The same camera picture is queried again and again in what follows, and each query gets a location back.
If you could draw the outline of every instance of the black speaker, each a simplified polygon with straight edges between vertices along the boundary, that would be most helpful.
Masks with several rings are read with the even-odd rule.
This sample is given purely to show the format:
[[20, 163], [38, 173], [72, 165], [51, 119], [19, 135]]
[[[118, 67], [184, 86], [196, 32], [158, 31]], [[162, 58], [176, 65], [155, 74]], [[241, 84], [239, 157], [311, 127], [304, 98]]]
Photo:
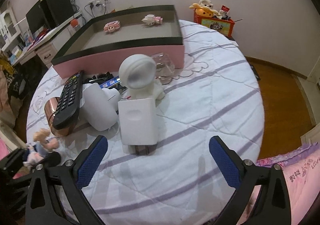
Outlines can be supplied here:
[[50, 29], [64, 23], [74, 14], [70, 0], [42, 0], [40, 7]]

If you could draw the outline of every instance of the remote control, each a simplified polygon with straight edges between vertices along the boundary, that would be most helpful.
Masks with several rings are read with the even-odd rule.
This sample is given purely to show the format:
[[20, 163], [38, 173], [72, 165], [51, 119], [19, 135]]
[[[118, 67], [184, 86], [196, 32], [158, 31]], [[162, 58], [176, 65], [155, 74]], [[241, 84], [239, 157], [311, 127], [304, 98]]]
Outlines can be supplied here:
[[53, 117], [55, 129], [66, 128], [78, 118], [83, 77], [84, 73], [80, 71], [66, 81]]

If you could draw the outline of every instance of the white quilted tablecloth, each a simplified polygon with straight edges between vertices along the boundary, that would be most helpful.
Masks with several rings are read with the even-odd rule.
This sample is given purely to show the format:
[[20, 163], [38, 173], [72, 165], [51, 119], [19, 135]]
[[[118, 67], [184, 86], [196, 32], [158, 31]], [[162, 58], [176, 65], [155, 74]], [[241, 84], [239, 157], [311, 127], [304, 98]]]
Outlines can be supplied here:
[[[264, 110], [249, 64], [220, 33], [184, 20], [180, 25], [189, 54], [186, 60], [193, 56], [208, 67], [165, 85], [166, 96], [157, 105], [161, 141], [153, 153], [134, 155], [133, 148], [122, 145], [117, 124], [105, 132], [82, 124], [61, 140], [58, 151], [65, 161], [75, 159], [97, 135], [107, 137], [108, 151], [89, 186], [82, 189], [105, 224], [191, 225], [217, 216], [233, 189], [209, 153], [214, 135], [242, 159], [257, 160]], [[60, 77], [50, 68], [30, 105], [28, 142], [34, 132], [48, 128], [44, 103], [60, 96], [62, 88]], [[66, 209], [72, 215], [71, 208]]]

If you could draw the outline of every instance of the rose gold cylinder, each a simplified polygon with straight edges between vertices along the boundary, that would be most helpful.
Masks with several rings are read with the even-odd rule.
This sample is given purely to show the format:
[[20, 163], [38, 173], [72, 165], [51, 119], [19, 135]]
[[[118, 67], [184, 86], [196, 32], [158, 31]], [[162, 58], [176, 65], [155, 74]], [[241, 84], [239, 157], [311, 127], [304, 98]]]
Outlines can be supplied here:
[[47, 117], [47, 121], [52, 134], [57, 137], [65, 137], [72, 133], [76, 124], [74, 123], [70, 127], [59, 129], [59, 130], [53, 127], [52, 123], [53, 123], [54, 112], [56, 111], [59, 99], [60, 99], [59, 97], [53, 97], [49, 99], [49, 101], [47, 101], [44, 105], [44, 112]]

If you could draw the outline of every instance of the silver screw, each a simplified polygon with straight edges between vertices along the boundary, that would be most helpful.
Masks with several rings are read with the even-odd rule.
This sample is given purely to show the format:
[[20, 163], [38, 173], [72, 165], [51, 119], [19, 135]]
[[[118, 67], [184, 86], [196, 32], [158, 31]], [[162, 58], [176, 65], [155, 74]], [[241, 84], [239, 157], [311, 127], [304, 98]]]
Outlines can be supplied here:
[[281, 166], [278, 165], [278, 164], [275, 164], [273, 167], [274, 167], [274, 169], [276, 169], [276, 170], [281, 170]]
[[66, 167], [70, 167], [73, 165], [73, 160], [69, 159], [64, 164], [66, 165]]
[[245, 160], [243, 160], [243, 161], [244, 161], [244, 163], [245, 163], [247, 166], [251, 166], [251, 165], [253, 164], [250, 159], [245, 159]]
[[37, 166], [36, 166], [36, 169], [37, 170], [41, 170], [43, 168], [43, 164], [38, 164]]

